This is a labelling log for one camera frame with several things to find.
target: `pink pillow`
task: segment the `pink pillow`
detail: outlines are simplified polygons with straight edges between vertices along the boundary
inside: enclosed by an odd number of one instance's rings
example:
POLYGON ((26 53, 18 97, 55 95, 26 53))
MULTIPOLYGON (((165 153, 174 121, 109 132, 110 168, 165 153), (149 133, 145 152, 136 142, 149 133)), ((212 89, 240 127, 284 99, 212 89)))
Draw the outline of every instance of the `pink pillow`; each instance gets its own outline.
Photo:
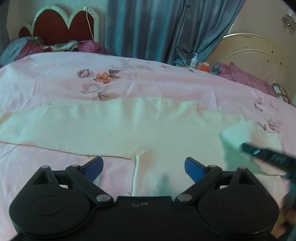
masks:
POLYGON ((25 47, 22 49, 20 54, 15 58, 15 60, 19 60, 31 54, 51 52, 51 51, 52 51, 51 48, 43 49, 43 45, 41 43, 35 40, 31 40, 26 43, 25 47))
POLYGON ((79 42, 79 52, 99 53, 102 45, 92 40, 84 40, 79 42))
POLYGON ((221 71, 221 73, 219 73, 218 76, 228 79, 230 81, 234 81, 230 72, 230 68, 227 64, 221 63, 219 70, 221 71))
POLYGON ((270 86, 265 81, 244 72, 240 68, 236 67, 235 64, 232 62, 229 64, 229 69, 231 72, 231 76, 235 82, 253 87, 254 89, 260 90, 267 95, 271 95, 277 98, 276 92, 274 91, 272 86, 270 86))

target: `white cable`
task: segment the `white cable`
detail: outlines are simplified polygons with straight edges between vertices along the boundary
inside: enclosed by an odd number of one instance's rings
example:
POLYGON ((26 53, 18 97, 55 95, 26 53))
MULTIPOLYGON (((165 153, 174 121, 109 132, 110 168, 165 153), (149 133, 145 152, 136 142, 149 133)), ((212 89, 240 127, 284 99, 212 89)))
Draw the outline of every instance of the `white cable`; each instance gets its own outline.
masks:
MULTIPOLYGON (((87 1, 85 0, 85 7, 86 7, 86 19, 87 19, 87 22, 89 23, 89 17, 88 17, 88 12, 87 12, 87 1)), ((91 37, 94 41, 94 36, 92 34, 92 31, 91 31, 91 24, 89 23, 89 31, 91 32, 91 37)))

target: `pink flower print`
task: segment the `pink flower print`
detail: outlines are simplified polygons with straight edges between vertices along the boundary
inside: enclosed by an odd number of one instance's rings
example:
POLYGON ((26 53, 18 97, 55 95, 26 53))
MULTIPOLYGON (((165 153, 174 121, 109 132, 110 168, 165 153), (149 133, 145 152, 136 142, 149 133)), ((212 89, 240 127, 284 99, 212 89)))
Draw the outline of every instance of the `pink flower print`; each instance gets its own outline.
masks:
POLYGON ((104 92, 105 88, 100 87, 100 83, 95 81, 90 81, 89 83, 84 83, 82 85, 82 90, 80 91, 82 94, 89 94, 89 93, 98 93, 104 92))
POLYGON ((261 98, 258 98, 257 100, 255 100, 254 106, 255 106, 256 110, 259 110, 260 112, 263 112, 263 109, 262 109, 263 106, 262 106, 262 99, 261 98))
POLYGON ((77 72, 77 75, 81 78, 94 77, 94 72, 89 69, 81 69, 77 72))
POLYGON ((282 123, 276 119, 269 119, 267 121, 268 127, 276 133, 279 133, 281 124, 282 123))

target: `floral pattern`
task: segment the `floral pattern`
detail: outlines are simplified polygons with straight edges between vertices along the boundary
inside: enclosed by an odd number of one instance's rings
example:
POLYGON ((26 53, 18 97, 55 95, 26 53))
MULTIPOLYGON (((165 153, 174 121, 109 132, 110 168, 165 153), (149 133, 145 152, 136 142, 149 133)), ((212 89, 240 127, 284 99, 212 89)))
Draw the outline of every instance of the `floral pattern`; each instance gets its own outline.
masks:
POLYGON ((77 75, 80 78, 85 78, 85 77, 94 77, 94 72, 90 71, 89 69, 81 69, 77 72, 77 75))
POLYGON ((150 62, 146 62, 147 64, 136 64, 136 65, 129 65, 129 59, 122 59, 120 60, 121 65, 120 66, 116 66, 116 65, 112 65, 113 68, 116 69, 140 69, 140 70, 149 70, 149 71, 154 71, 153 68, 151 68, 149 65, 151 64, 150 62))
POLYGON ((170 69, 169 67, 167 67, 165 65, 162 65, 161 67, 164 68, 165 72, 167 72, 170 69))
POLYGON ((115 92, 107 92, 108 86, 104 85, 102 82, 97 82, 90 80, 89 83, 84 83, 82 85, 82 90, 80 91, 82 94, 90 94, 93 93, 94 101, 99 99, 100 101, 108 101, 111 99, 117 99, 120 97, 120 94, 115 92))
MULTIPOLYGON (((268 107, 263 105, 262 98, 258 98, 254 101, 254 107, 257 111, 260 111, 262 114, 265 113, 264 122, 266 123, 263 125, 262 123, 257 121, 257 123, 263 128, 263 130, 271 133, 272 132, 280 133, 282 122, 278 121, 277 119, 271 118, 271 115, 269 114, 270 110, 268 109, 268 107)), ((278 111, 278 108, 274 107, 273 104, 270 102, 269 102, 269 107, 271 107, 274 113, 276 114, 276 112, 278 111)))
POLYGON ((110 69, 109 74, 107 72, 104 72, 102 75, 97 74, 96 77, 94 78, 94 80, 98 81, 98 82, 103 82, 104 84, 107 84, 107 83, 111 82, 112 80, 121 79, 121 77, 115 75, 121 71, 122 70, 110 69))

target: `white headboard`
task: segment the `white headboard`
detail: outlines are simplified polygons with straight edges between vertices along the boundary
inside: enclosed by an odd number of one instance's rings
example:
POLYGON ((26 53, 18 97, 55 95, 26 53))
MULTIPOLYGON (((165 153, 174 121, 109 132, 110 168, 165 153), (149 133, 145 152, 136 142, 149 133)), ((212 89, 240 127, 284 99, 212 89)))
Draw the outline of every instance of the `white headboard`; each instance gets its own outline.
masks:
POLYGON ((234 62, 243 71, 265 80, 289 87, 289 62, 284 53, 267 38, 249 33, 225 36, 206 62, 213 67, 216 62, 234 62))

